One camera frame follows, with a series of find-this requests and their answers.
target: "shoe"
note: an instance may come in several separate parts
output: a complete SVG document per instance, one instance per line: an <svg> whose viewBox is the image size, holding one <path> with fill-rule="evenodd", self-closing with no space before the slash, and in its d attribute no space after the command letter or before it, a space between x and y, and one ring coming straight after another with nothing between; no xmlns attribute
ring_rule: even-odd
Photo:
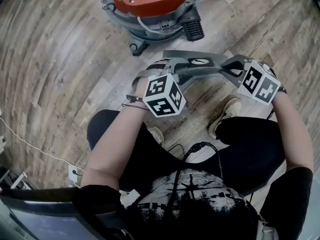
<svg viewBox="0 0 320 240"><path fill-rule="evenodd" d="M234 118L240 114L241 111L241 99L234 97L230 99L224 106L221 115L209 126L209 135L217 139L216 129L223 119Z"/></svg>
<svg viewBox="0 0 320 240"><path fill-rule="evenodd" d="M158 142L162 147L165 142L165 137L161 132L161 130L158 127L151 127L151 128L148 128L147 130L152 134L155 141Z"/></svg>

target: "leg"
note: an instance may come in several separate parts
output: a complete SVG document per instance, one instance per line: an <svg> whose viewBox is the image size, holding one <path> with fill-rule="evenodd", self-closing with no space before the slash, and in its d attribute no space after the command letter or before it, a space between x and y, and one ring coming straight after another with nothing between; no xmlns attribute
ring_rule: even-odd
<svg viewBox="0 0 320 240"><path fill-rule="evenodd" d="M215 133L230 145L219 151L223 180L243 195L264 187L285 160L280 130L274 121L232 117L222 120ZM220 176L217 155L195 166Z"/></svg>
<svg viewBox="0 0 320 240"><path fill-rule="evenodd" d="M94 115L87 129L91 150L119 113L102 110ZM180 161L156 142L143 123L131 157L120 178L120 188L125 191L136 189L141 194L156 178L176 171L179 165Z"/></svg>

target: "fiducial marker cube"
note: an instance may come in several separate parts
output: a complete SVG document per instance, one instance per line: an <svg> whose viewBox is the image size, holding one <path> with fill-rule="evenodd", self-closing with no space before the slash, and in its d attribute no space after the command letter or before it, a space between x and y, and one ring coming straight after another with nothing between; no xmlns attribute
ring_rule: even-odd
<svg viewBox="0 0 320 240"><path fill-rule="evenodd" d="M143 102L157 118L179 115L186 104L174 77L169 73L148 78Z"/></svg>
<svg viewBox="0 0 320 240"><path fill-rule="evenodd" d="M281 83L266 64L252 60L237 93L269 105L280 86Z"/></svg>

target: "knee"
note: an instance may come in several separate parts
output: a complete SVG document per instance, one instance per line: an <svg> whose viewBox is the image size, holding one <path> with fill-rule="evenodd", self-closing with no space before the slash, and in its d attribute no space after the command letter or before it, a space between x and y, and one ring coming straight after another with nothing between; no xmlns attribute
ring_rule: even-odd
<svg viewBox="0 0 320 240"><path fill-rule="evenodd" d="M281 142L278 123L262 118L240 116L227 118L221 121L215 133L218 139L227 145L261 139Z"/></svg>
<svg viewBox="0 0 320 240"><path fill-rule="evenodd" d="M103 128L106 130L112 122L115 120L119 111L104 109L97 112L90 120L87 128L87 136L90 136L92 132L96 132L97 129Z"/></svg>

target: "forearm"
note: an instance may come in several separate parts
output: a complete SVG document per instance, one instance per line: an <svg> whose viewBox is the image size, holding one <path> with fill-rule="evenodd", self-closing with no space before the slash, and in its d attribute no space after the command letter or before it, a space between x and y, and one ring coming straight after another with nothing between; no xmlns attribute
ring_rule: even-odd
<svg viewBox="0 0 320 240"><path fill-rule="evenodd" d="M279 92L272 104L281 132L287 171L296 167L307 167L313 170L313 148L310 135L289 96Z"/></svg>
<svg viewBox="0 0 320 240"><path fill-rule="evenodd" d="M133 106L145 107L136 102ZM82 186L98 184L118 189L141 128L146 110L126 106L114 119L92 150L85 167Z"/></svg>

